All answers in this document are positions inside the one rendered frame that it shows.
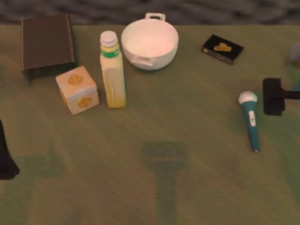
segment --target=yellow bottle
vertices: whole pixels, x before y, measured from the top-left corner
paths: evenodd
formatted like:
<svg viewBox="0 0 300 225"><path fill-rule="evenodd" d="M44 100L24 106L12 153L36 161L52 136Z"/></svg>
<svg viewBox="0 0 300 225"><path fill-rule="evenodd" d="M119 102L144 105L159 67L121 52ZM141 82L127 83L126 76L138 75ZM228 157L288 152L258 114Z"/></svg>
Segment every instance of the yellow bottle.
<svg viewBox="0 0 300 225"><path fill-rule="evenodd" d="M109 108L126 105L123 59L115 32L105 31L100 35L100 64Z"/></svg>

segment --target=yellow liquid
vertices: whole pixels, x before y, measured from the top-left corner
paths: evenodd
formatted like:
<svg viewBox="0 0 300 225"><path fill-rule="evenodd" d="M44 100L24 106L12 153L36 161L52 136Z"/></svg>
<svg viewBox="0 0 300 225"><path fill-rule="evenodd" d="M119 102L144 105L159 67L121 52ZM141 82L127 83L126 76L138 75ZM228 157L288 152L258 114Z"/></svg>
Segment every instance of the yellow liquid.
<svg viewBox="0 0 300 225"><path fill-rule="evenodd" d="M114 52L118 48L119 45L115 45L111 48L101 46L101 50L107 53ZM103 55L100 55L100 63L108 107L125 107L126 95L124 88L123 61L121 52L113 58L106 58Z"/></svg>

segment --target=toy microphone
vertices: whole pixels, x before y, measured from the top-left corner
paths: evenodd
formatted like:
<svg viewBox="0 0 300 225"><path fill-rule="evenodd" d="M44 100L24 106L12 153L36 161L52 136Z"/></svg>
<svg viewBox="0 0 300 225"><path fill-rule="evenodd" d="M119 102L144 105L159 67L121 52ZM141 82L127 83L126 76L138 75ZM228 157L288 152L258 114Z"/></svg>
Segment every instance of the toy microphone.
<svg viewBox="0 0 300 225"><path fill-rule="evenodd" d="M255 119L255 106L257 102L257 96L251 91L245 91L240 94L238 102L246 118L252 151L259 152L258 131Z"/></svg>

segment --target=green bottle label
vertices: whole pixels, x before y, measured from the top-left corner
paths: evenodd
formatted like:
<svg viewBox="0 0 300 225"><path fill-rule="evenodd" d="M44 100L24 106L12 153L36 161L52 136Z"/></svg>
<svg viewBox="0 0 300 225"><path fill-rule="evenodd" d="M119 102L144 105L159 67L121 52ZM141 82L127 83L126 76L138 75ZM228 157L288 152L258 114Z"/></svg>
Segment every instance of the green bottle label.
<svg viewBox="0 0 300 225"><path fill-rule="evenodd" d="M113 57L116 57L117 55L119 55L120 53L120 49L117 49L113 52L105 52L105 51L102 51L101 50L101 54L106 57L106 58L113 58Z"/></svg>

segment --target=dark brown box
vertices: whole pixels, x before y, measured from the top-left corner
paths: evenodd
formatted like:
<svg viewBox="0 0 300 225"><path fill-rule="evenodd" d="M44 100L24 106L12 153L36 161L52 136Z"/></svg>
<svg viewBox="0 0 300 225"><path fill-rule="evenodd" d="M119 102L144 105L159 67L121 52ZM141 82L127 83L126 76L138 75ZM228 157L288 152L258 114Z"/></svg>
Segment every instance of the dark brown box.
<svg viewBox="0 0 300 225"><path fill-rule="evenodd" d="M202 46L203 53L230 65L233 65L243 49L244 47L214 34Z"/></svg>
<svg viewBox="0 0 300 225"><path fill-rule="evenodd" d="M28 85L33 78L59 75L77 66L68 14L23 19L21 29L21 70Z"/></svg>

